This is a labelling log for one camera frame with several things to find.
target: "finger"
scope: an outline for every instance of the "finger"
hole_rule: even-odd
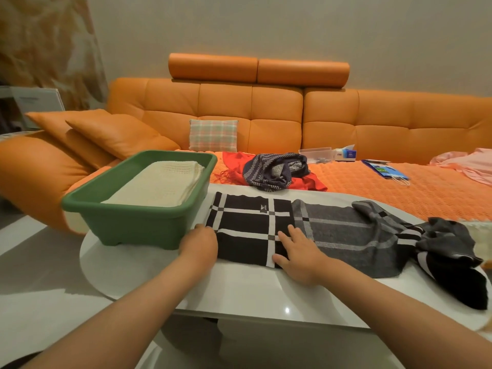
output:
[[[279,231],[279,240],[282,242],[282,245],[285,247],[287,252],[289,251],[289,248],[293,245],[292,240],[284,233]]]
[[[284,270],[289,266],[289,260],[285,256],[282,256],[280,254],[273,254],[272,260],[275,264],[280,265]]]
[[[292,242],[299,242],[305,238],[304,233],[299,228],[294,228],[293,225],[288,226],[290,237]]]

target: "sofa armrest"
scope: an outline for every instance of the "sofa armrest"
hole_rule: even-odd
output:
[[[44,131],[0,142],[0,195],[27,215],[68,231],[61,201],[94,169]]]

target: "green and pink plaid cushion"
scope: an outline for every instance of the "green and pink plaid cushion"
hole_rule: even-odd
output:
[[[189,149],[237,152],[238,122],[238,120],[190,119]]]

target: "person's left hand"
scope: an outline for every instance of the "person's left hand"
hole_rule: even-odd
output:
[[[211,227],[196,224],[180,242],[180,257],[192,263],[202,276],[206,275],[217,260],[217,236]]]

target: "sofa backrest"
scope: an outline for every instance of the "sofa backrest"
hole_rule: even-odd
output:
[[[341,87],[349,66],[171,54],[169,71],[174,79],[115,80],[107,110],[138,117],[181,149],[189,148],[190,119],[237,119],[238,151],[284,153],[301,147],[304,98],[301,88],[278,85]]]
[[[356,144],[358,159],[427,164],[492,148],[492,98],[380,90],[304,90],[303,148]]]

